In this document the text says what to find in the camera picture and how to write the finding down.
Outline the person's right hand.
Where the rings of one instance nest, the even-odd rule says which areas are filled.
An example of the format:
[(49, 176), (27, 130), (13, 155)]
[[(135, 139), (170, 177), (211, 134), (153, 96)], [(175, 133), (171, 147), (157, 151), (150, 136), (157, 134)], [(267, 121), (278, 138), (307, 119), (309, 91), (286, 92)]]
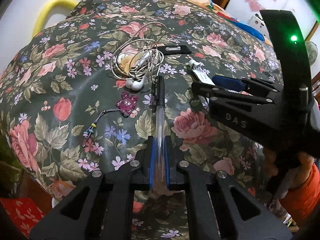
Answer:
[(265, 156), (264, 170), (270, 177), (268, 186), (274, 194), (284, 194), (289, 189), (302, 186), (311, 174), (315, 158), (307, 153), (294, 153), (289, 156), (280, 155), (278, 152), (263, 149)]

